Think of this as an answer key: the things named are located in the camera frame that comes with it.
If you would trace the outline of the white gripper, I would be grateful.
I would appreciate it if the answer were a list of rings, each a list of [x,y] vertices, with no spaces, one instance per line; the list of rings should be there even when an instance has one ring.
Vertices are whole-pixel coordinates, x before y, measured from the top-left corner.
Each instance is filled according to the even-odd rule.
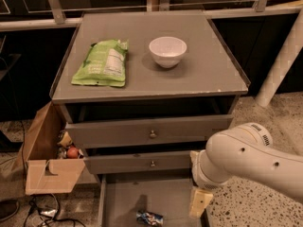
[[[191,189],[189,215],[192,218],[199,218],[213,199],[210,191],[225,186],[229,180],[229,174],[210,161],[205,149],[193,150],[190,153],[190,159],[193,181],[200,188],[193,186]]]

